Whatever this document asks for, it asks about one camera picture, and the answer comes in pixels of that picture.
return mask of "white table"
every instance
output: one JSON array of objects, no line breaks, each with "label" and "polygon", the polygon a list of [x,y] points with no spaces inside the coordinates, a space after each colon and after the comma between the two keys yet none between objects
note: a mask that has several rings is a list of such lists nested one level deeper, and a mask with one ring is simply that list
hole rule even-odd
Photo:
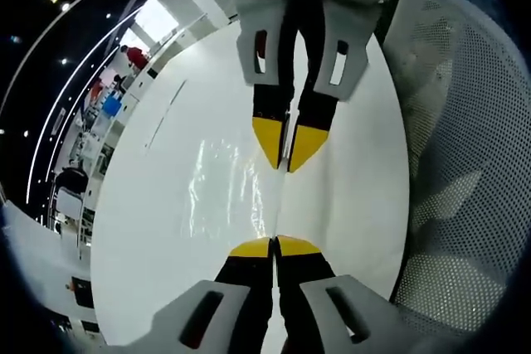
[{"label": "white table", "polygon": [[[407,229],[407,146],[376,40],[328,142],[285,175],[270,167],[251,128],[239,31],[232,24],[171,60],[114,151],[91,255],[95,311],[109,344],[144,335],[160,308],[214,279],[233,247],[264,235],[311,240],[336,274],[352,274],[385,298],[392,292]],[[299,38],[299,92],[306,72]],[[277,306],[263,352],[280,352],[285,339]]]}]

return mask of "window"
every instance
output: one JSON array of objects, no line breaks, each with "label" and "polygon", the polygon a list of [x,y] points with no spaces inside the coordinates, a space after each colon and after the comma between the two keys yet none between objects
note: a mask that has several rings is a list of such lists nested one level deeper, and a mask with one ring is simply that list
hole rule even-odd
[{"label": "window", "polygon": [[62,331],[65,331],[66,329],[72,329],[72,326],[70,324],[70,319],[63,314],[56,313],[55,311],[51,311],[49,308],[43,308],[46,317],[50,320],[51,324],[54,327],[60,328]]},{"label": "window", "polygon": [[155,42],[161,41],[172,29],[179,26],[175,18],[158,0],[147,0],[144,8],[134,20]]},{"label": "window", "polygon": [[97,323],[81,321],[81,325],[83,325],[83,329],[85,329],[85,332],[100,333],[100,327]]},{"label": "window", "polygon": [[94,308],[94,299],[92,298],[92,285],[90,281],[72,277],[74,295],[76,303],[81,307]]}]

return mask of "perforated mesh backrest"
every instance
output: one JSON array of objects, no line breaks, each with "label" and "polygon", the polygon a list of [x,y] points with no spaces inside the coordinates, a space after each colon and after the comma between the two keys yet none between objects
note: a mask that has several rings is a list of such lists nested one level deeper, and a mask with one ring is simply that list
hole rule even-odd
[{"label": "perforated mesh backrest", "polygon": [[466,0],[400,0],[383,50],[412,191],[395,304],[423,332],[466,335],[503,295],[529,236],[529,73]]}]

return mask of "white cabinet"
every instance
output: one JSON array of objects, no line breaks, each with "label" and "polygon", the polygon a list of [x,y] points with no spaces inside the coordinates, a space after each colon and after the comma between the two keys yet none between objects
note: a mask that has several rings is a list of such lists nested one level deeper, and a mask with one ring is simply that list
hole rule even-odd
[{"label": "white cabinet", "polygon": [[128,92],[121,102],[122,107],[116,115],[116,120],[125,126],[139,101]]},{"label": "white cabinet", "polygon": [[150,66],[148,65],[142,72],[140,72],[133,84],[127,90],[127,95],[132,95],[137,100],[142,99],[146,90],[153,83],[153,78],[149,76],[148,72],[146,71],[149,68]]},{"label": "white cabinet", "polygon": [[96,205],[98,203],[98,196],[100,196],[101,184],[103,179],[100,179],[96,176],[92,176],[89,180],[89,185],[86,188],[85,198],[83,201],[83,207],[91,209],[92,211],[96,210]]}]

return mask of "blue object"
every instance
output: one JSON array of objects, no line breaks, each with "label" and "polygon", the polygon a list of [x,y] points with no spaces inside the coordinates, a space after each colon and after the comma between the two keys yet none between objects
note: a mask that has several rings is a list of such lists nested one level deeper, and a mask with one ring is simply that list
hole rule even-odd
[{"label": "blue object", "polygon": [[103,103],[102,109],[104,110],[106,114],[110,116],[116,116],[121,106],[122,106],[122,103],[118,99],[110,95],[109,97],[107,97],[107,100]]}]

